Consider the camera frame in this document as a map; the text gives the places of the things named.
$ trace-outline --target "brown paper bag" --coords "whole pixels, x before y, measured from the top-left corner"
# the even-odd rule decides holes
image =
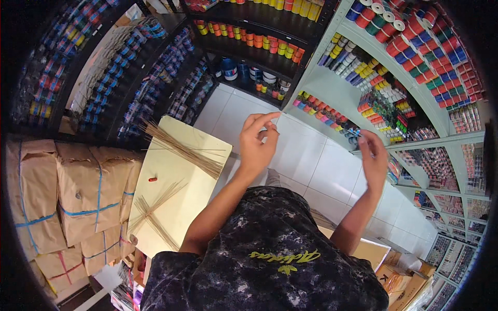
[[[53,140],[8,142],[7,189],[20,242],[28,260],[66,248],[57,207]]]
[[[142,164],[143,164],[143,158],[137,158],[133,160],[133,166],[129,172],[128,180],[126,182],[126,187],[124,188],[123,198],[121,199],[121,212],[120,212],[121,223],[128,221],[129,212],[131,211],[131,203],[133,202],[133,195],[135,193],[135,188],[138,182],[138,176],[140,175],[140,170],[142,169]]]
[[[79,245],[47,255],[38,255],[35,261],[55,293],[86,277]]]
[[[30,261],[29,265],[31,267],[31,270],[33,271],[36,280],[42,287],[43,291],[45,294],[52,300],[56,299],[57,296],[55,296],[55,293],[53,290],[50,288],[50,285],[47,283],[47,280],[45,279],[45,276],[43,276],[43,273],[41,272],[40,268],[36,264],[36,261]]]
[[[128,237],[128,221],[121,225],[120,235],[120,257],[126,258],[135,251],[135,246],[130,242]]]
[[[136,154],[115,148],[57,143],[62,224],[75,245],[120,224],[120,205]]]
[[[81,242],[87,275],[94,275],[105,265],[120,257],[121,225],[94,233]]]

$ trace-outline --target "white tiled floor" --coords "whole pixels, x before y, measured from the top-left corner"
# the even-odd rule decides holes
[[[232,144],[233,151],[238,153],[238,137],[247,116],[272,111],[278,109],[220,84],[195,127]],[[280,136],[269,167],[278,171],[281,181],[301,194],[312,208],[339,223],[367,188],[361,160],[290,116],[282,114],[273,123]],[[237,160],[231,174],[238,166]],[[262,185],[265,180],[266,172],[253,185]],[[367,230],[370,235],[385,237],[422,259],[437,234],[419,209],[389,183]]]

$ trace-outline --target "blue spool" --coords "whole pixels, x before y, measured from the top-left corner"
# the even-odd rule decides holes
[[[358,16],[360,16],[360,13],[356,12],[353,9],[350,9],[346,14],[346,18],[349,19],[350,21],[355,21],[358,18]]]

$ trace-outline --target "blue string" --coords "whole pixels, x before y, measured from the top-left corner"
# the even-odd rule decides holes
[[[106,207],[103,207],[101,208],[99,211],[103,211],[103,210],[106,210],[108,208],[111,208],[111,207],[115,207],[116,205],[118,205],[118,203],[114,203],[114,204],[111,204],[111,205],[108,205]],[[65,214],[68,214],[69,216],[79,216],[79,215],[88,215],[88,214],[93,214],[93,213],[96,213],[97,212],[97,209],[94,209],[94,210],[84,210],[84,211],[79,211],[79,212],[76,212],[76,213],[73,213],[73,212],[70,212],[70,211],[66,211],[63,207],[61,207],[61,210],[65,213]]]
[[[22,185],[21,185],[21,147],[22,147],[22,141],[19,142],[19,164],[17,165],[17,168],[19,170],[19,192],[21,194],[21,207],[22,207],[22,213],[24,214],[24,221],[28,223],[28,217],[26,216],[26,210],[24,209],[24,200],[22,198]],[[29,225],[26,226],[28,229],[29,233],[29,238],[31,239],[31,243],[33,243],[34,251],[36,254],[39,254],[38,252],[38,247],[36,247],[36,243],[34,242],[33,235],[31,235],[31,230],[29,230]]]
[[[99,166],[100,177],[99,177],[99,193],[97,194],[97,216],[95,217],[95,232],[97,232],[97,223],[99,222],[99,211],[100,211],[100,190],[102,187],[102,167],[100,167],[100,163],[97,158],[93,155],[92,151],[89,149],[90,154],[94,157],[97,165]]]
[[[105,249],[105,250],[103,250],[102,252],[100,252],[100,253],[98,253],[98,254],[95,254],[95,255],[90,256],[90,257],[85,257],[85,256],[84,256],[84,258],[85,258],[85,259],[91,259],[91,258],[94,258],[94,257],[96,257],[96,256],[99,256],[99,255],[100,255],[100,254],[102,254],[102,253],[106,253],[108,250],[110,250],[111,248],[113,248],[113,247],[114,247],[116,244],[118,244],[118,243],[119,243],[119,241],[117,241],[116,243],[114,243],[113,245],[111,245],[108,249]]]
[[[37,219],[37,220],[32,220],[30,222],[26,222],[26,223],[17,223],[15,225],[16,228],[20,228],[20,227],[28,227],[28,226],[31,226],[32,224],[35,224],[35,223],[38,223],[38,222],[42,222],[44,220],[47,220],[49,218],[52,218],[53,216],[55,215],[55,212],[52,214],[52,215],[49,215],[49,216],[45,216],[45,217],[42,217],[40,219]]]

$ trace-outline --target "black shelf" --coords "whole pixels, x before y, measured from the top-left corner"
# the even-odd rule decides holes
[[[98,27],[99,29],[92,34],[92,37],[86,42],[85,47],[76,55],[76,57],[71,61],[69,65],[66,81],[60,94],[58,96],[57,102],[52,108],[52,115],[48,121],[49,130],[58,132],[61,124],[62,116],[64,114],[64,109],[67,104],[67,100],[73,90],[74,84],[81,70],[87,63],[88,59],[92,55],[93,51],[99,44],[100,40],[105,36],[105,34],[111,29],[111,27],[117,22],[117,20],[135,3],[135,0],[121,0],[120,4],[114,6],[110,9],[109,15],[107,15],[106,20]]]
[[[265,49],[258,49],[248,46],[241,40],[233,38],[215,36],[208,33],[200,36],[199,41],[202,47],[213,54],[226,56],[239,62],[244,62],[249,66],[254,66],[263,71],[269,72],[285,81],[292,81],[296,74],[298,64],[283,55],[270,54]]]
[[[150,71],[159,56],[164,52],[168,44],[173,41],[175,35],[187,25],[187,19],[184,14],[159,14],[156,17],[159,19],[159,22],[164,29],[168,32],[168,36],[164,39],[152,39],[154,45],[151,50],[153,50],[153,52],[146,59],[143,57],[139,57],[137,59],[137,67],[141,67],[141,69],[136,74],[127,94],[121,101],[117,114],[114,116],[112,125],[109,127],[109,131],[104,135],[105,140],[117,139],[118,129],[121,125],[124,114],[128,110],[128,104],[131,103],[135,97],[135,92],[140,87],[143,78]]]
[[[256,85],[253,80],[251,80],[249,77],[243,78],[240,75],[232,81],[228,81],[223,77],[218,78],[221,83],[224,83],[228,86],[231,86],[232,88],[235,88],[237,90],[240,90],[242,92],[245,92],[249,95],[252,95],[256,98],[259,98],[260,100],[277,107],[278,109],[282,110],[282,103],[283,101],[279,101],[277,99],[274,99],[271,97],[271,91],[268,90],[266,93],[261,93],[256,91]]]
[[[190,15],[194,19],[219,21],[261,32],[302,48],[306,48],[302,45],[308,44],[316,27],[315,21],[307,17],[252,1],[242,5],[222,1],[206,12],[192,11]]]

